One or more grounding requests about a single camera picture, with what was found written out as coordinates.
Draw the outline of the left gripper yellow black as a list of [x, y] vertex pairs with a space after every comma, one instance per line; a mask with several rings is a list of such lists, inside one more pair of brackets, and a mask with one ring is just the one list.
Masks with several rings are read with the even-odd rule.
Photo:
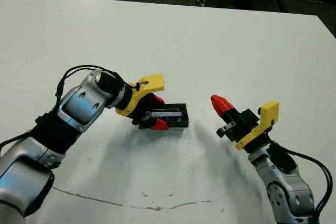
[[132, 124], [141, 129], [168, 130], [170, 126], [166, 121], [148, 116], [150, 110], [160, 109], [165, 104], [162, 98], [154, 94], [164, 88], [161, 73], [145, 76], [137, 83], [129, 83], [122, 100], [115, 106], [116, 113], [130, 118]]

